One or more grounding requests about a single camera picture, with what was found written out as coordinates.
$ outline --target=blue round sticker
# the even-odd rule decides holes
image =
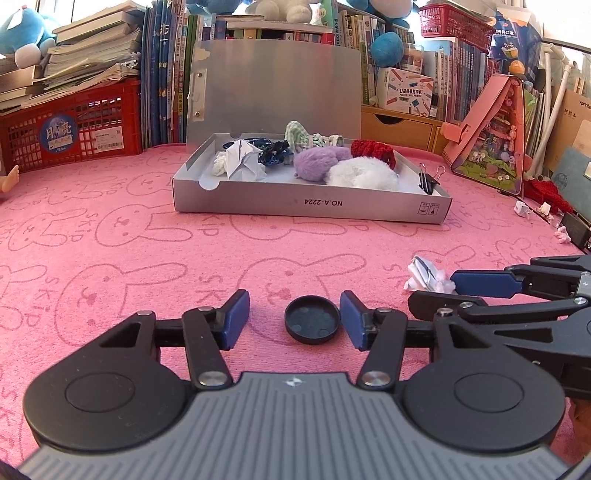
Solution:
[[[49,153],[68,151],[78,140],[76,121],[69,115],[52,116],[39,132],[39,142]]]

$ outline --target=white plush toy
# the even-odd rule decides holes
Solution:
[[[246,14],[289,23],[310,23],[312,20],[312,9],[306,0],[257,0],[246,7]]]
[[[326,184],[332,187],[353,187],[370,190],[398,190],[398,174],[389,165],[373,157],[342,160],[331,167]]]

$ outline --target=red knitted cloth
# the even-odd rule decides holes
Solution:
[[[354,140],[351,144],[351,154],[353,157],[378,158],[390,165],[392,169],[396,166],[394,149],[390,145],[374,140]]]
[[[557,213],[558,210],[562,210],[564,213],[574,211],[551,181],[528,180],[524,182],[524,194],[539,204],[548,203],[552,213]]]

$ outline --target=box lid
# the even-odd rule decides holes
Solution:
[[[211,135],[361,135],[361,56],[352,48],[289,40],[213,40],[195,46],[187,144]]]

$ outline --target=red basket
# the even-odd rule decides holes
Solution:
[[[431,4],[419,9],[421,35],[457,37],[488,54],[495,28],[448,4]]]
[[[140,81],[119,82],[0,116],[6,172],[142,152]]]

